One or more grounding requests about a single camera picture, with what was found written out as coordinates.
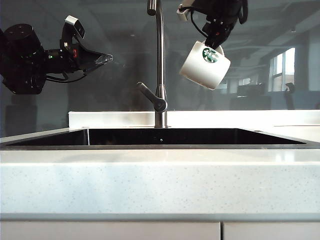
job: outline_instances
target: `black sink basin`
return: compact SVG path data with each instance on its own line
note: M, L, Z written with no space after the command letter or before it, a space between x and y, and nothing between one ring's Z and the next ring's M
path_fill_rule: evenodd
M1 144L2 149L31 146L40 149L279 149L318 148L319 144L239 128L84 129Z

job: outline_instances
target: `white cabinet door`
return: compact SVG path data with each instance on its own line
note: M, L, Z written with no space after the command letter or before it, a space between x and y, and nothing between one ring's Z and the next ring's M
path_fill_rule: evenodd
M320 222L225 222L223 240L320 240Z
M220 240L220 223L2 221L1 240Z

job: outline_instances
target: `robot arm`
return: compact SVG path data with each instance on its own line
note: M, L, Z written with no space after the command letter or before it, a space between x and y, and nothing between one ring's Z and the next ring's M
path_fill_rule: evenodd
M206 15L207 23L200 30L193 21L193 12ZM177 14L182 21L188 14L196 29L206 38L205 45L216 49L226 41L238 19L244 24L248 19L248 0L183 0Z
M86 49L79 41L85 30L73 16L65 19L60 49L44 50L33 27L17 24L5 32L0 29L0 74L3 84L14 94L39 94L46 81L71 83L113 60L110 54ZM68 74L83 76L67 81ZM62 74L63 78L48 74Z

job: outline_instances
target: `cable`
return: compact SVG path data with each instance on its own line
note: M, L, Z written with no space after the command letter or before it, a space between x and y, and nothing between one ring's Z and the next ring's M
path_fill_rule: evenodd
M65 81L65 80L68 80L68 79L65 79L65 78L60 78L60 77L54 77L54 76L46 76L47 79L51 79L51 80L57 80L57 81Z
M242 12L239 12L239 22L244 24L248 20L248 0L242 0Z
M71 80L71 81L59 81L59 80L53 80L53 79L50 79L50 78L55 78L55 79L57 79L57 77L47 76L46 80L47 80L47 81L50 81L50 82L54 82L54 83L69 84L69 83L77 82L77 81L79 81L79 80L83 79L83 78L84 78L84 77L86 77L86 76L87 76L87 75L85 75L85 74L84 74L82 77L80 77L80 78L78 78L78 79L76 79L76 80Z
M198 26L196 25L195 21L194 21L194 11L191 11L191 22L194 25L194 27L199 31L199 33L201 33L205 38L208 38L208 36L200 30L200 28L198 28Z

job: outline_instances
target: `stainless steel faucet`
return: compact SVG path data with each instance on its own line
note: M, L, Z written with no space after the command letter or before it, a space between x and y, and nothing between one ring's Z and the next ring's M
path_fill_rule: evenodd
M161 0L148 0L147 13L156 17L157 35L157 86L155 95L144 85L138 82L139 90L153 103L155 110L154 127L167 128L167 94L165 88L166 56L165 56L165 26Z

